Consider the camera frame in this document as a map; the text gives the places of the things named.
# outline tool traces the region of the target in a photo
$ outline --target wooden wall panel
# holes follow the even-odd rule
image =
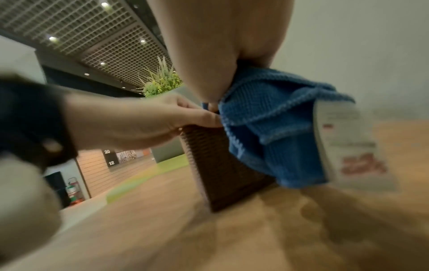
[[[155,161],[152,161],[152,155],[145,155],[109,168],[101,150],[80,151],[77,162],[92,197],[155,164]]]

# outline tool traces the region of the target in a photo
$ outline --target towel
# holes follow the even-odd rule
[[[229,151],[285,187],[326,182],[313,132],[317,99],[354,102],[327,83],[272,69],[240,67],[219,103]]]

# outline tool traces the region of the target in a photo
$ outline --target wicker planter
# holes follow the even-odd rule
[[[215,212],[274,182],[274,178],[254,171],[228,151],[222,128],[188,126],[182,144],[200,192]]]

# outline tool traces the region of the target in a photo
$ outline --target ceiling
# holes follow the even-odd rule
[[[171,64],[145,1],[0,0],[0,28],[135,87]]]

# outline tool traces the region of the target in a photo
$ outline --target wooden floor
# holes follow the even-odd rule
[[[6,270],[429,270],[429,122],[384,124],[377,135],[400,180],[396,193],[273,186],[210,214],[185,167]]]

